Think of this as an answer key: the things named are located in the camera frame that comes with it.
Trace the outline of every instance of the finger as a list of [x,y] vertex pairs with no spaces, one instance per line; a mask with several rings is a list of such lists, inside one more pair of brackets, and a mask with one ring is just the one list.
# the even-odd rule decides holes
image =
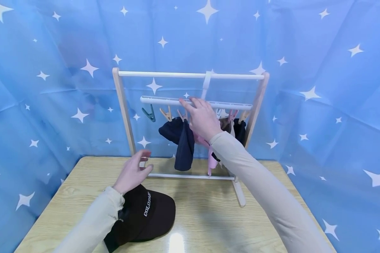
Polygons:
[[182,98],[179,98],[179,102],[180,102],[180,104],[182,104],[182,106],[188,111],[188,112],[190,112],[190,114],[192,113],[192,112],[194,112],[194,107],[193,106],[191,106],[191,104],[189,104],[189,103],[187,103],[186,101],[184,101],[184,99],[182,99]]

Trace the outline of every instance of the wooden table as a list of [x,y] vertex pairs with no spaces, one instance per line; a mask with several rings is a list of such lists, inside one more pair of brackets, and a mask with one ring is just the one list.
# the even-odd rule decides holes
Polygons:
[[[121,166],[127,159],[80,159],[15,252],[52,252],[78,223],[93,200],[105,187],[115,182]],[[151,158],[149,163],[154,164],[156,173],[174,172],[174,158]],[[279,163],[264,161],[262,164],[310,213]],[[205,175],[206,168],[206,160],[194,160],[189,173]],[[225,172],[217,168],[213,173]],[[143,185],[175,200],[177,210],[174,227],[169,234],[161,238],[149,242],[128,243],[118,248],[115,253],[286,252],[264,210],[244,185],[242,187],[246,206],[243,208],[238,205],[230,181],[152,178],[146,179]],[[94,252],[107,250],[101,243]]]

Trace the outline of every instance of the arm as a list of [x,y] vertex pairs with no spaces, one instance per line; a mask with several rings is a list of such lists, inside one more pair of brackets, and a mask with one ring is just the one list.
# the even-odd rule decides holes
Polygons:
[[304,208],[237,139],[223,131],[209,143],[225,167],[241,179],[265,210],[287,252],[331,252]]
[[112,229],[123,204],[122,195],[112,187],[107,187],[54,253],[92,253]]

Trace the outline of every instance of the white rack bar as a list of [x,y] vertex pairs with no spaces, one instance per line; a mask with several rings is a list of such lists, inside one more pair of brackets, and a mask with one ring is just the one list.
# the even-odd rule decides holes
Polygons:
[[[176,77],[176,78],[204,78],[205,73],[168,73],[168,72],[136,72],[118,71],[120,77]],[[255,74],[211,74],[214,79],[249,79],[263,80],[263,75]]]
[[[179,99],[177,98],[163,98],[154,96],[141,96],[140,101],[145,104],[164,104],[164,105],[176,105],[180,106]],[[189,99],[184,99],[187,103],[193,104]],[[240,103],[228,103],[228,102],[215,102],[208,101],[211,107],[214,109],[228,109],[228,110],[251,110],[251,104],[240,104]]]

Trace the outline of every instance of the orange clothespin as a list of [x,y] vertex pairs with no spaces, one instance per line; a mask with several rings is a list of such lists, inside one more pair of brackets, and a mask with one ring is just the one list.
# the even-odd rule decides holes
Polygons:
[[168,108],[168,113],[164,112],[162,108],[159,108],[160,112],[162,115],[167,119],[167,121],[171,122],[172,121],[172,112],[170,111],[170,106],[167,106]]

